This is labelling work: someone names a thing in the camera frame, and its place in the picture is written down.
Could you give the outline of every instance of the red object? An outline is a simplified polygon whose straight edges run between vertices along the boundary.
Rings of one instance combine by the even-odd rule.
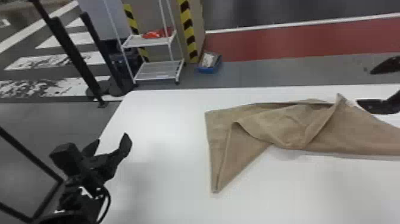
[[[207,34],[204,50],[224,61],[400,51],[400,18]]]
[[[173,29],[171,27],[167,27],[168,36],[172,35],[172,31]],[[162,28],[158,30],[149,31],[143,34],[142,37],[145,39],[155,39],[155,38],[166,38],[167,35],[165,35],[165,30],[164,28]]]

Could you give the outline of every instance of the gray floor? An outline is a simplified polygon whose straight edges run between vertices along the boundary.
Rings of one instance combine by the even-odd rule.
[[[97,139],[119,102],[98,109],[95,102],[0,104],[0,125],[63,175],[48,154],[59,144],[82,148]],[[54,181],[0,139],[0,201],[31,216]],[[22,223],[0,212],[0,223]]]
[[[400,72],[370,74],[394,55],[400,52],[223,62],[216,74],[201,74],[195,65],[188,65],[179,86],[172,81],[149,81],[140,82],[137,90],[400,83]]]

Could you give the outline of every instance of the gray wall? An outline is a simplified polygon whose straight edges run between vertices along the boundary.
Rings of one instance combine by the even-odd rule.
[[[110,9],[112,19],[117,27],[120,38],[126,38],[130,34],[130,28],[120,0],[105,0]],[[103,0],[78,0],[82,11],[89,13],[93,25],[98,32],[100,39],[115,39],[113,28],[108,17]]]

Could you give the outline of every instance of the orange object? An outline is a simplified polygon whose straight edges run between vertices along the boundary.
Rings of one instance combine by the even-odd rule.
[[[172,35],[172,31],[173,31],[172,27],[167,27],[168,36]],[[162,29],[149,31],[149,32],[143,34],[142,37],[145,39],[155,39],[155,38],[165,38],[165,37],[167,37],[167,35],[165,34],[164,28],[162,28]]]

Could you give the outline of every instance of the white floor marking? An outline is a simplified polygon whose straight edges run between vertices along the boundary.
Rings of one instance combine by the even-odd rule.
[[[97,81],[108,80],[109,76],[95,76]],[[63,80],[2,80],[0,98],[27,97],[83,97],[88,86],[81,77]]]
[[[98,51],[81,53],[87,65],[104,64],[104,59]],[[66,54],[41,55],[33,57],[21,57],[10,64],[4,70],[45,69],[71,64]]]
[[[89,32],[70,33],[69,36],[75,45],[94,43]],[[37,46],[36,49],[55,48],[58,46],[60,46],[58,40],[55,38],[55,36],[51,36],[49,39],[45,40],[43,43]]]
[[[72,27],[79,27],[79,26],[84,26],[85,24],[83,23],[82,19],[76,18],[74,21],[72,21],[70,24],[66,26],[66,28],[72,28]]]
[[[400,13],[388,13],[381,15],[368,15],[361,17],[347,17],[347,18],[332,18],[326,20],[312,20],[312,21],[303,21],[296,23],[282,23],[282,24],[270,24],[270,25],[261,25],[261,26],[249,26],[249,27],[238,27],[238,28],[229,28],[229,29],[218,29],[218,30],[207,30],[205,33],[232,33],[232,32],[243,32],[249,30],[264,30],[264,29],[273,29],[273,28],[284,28],[284,27],[294,27],[294,26],[314,26],[321,24],[330,24],[330,23],[347,23],[354,21],[363,21],[363,20],[376,20],[382,18],[399,18]]]
[[[95,76],[97,81],[108,80],[109,76]],[[57,81],[55,86],[45,90],[42,97],[82,97],[86,96],[88,86],[81,77],[65,78]]]
[[[0,25],[0,28],[7,27],[7,26],[11,25],[11,23],[6,18],[2,18],[1,19],[1,23],[2,24]]]
[[[61,16],[64,13],[72,10],[76,6],[78,6],[78,2],[77,1],[72,1],[72,2],[68,3],[67,5],[57,9],[56,11],[50,13],[49,16],[50,17]],[[28,36],[30,36],[34,32],[36,32],[39,29],[43,28],[44,26],[46,26],[45,21],[42,20],[42,19],[38,20],[38,21],[32,23],[31,25],[25,27],[23,30],[20,30],[17,33],[13,34],[12,36],[7,38],[6,40],[0,42],[0,54],[3,53],[8,48],[10,48],[10,47],[14,46],[15,44],[19,43],[23,39],[27,38]]]

